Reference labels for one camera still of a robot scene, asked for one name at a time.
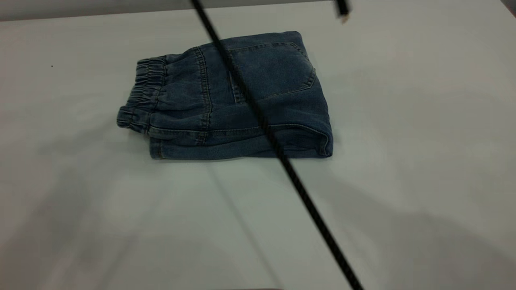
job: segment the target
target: white table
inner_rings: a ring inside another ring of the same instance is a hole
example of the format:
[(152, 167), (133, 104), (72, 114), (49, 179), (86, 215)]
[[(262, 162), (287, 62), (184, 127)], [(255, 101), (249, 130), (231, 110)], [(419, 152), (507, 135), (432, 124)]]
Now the white table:
[[(516, 285), (516, 19), (498, 1), (210, 9), (297, 30), (335, 138), (295, 160), (366, 289)], [(155, 161), (116, 127), (191, 10), (0, 23), (0, 289), (347, 289), (275, 159)]]

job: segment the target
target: denim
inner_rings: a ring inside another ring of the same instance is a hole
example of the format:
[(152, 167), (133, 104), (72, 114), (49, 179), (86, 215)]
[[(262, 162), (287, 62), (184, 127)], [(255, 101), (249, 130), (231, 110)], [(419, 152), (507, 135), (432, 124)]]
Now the denim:
[[(332, 155), (328, 106), (298, 32), (222, 41), (285, 154)], [(215, 47), (140, 60), (117, 124), (150, 136), (157, 159), (274, 157)]]

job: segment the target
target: jeans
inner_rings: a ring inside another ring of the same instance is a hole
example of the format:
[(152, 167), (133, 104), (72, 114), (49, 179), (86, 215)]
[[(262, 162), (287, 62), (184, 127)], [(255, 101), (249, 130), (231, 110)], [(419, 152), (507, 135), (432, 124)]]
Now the jeans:
[[(298, 32), (222, 41), (285, 154), (332, 155), (328, 106)], [(140, 60), (117, 124), (150, 136), (152, 158), (274, 157), (215, 47)]]

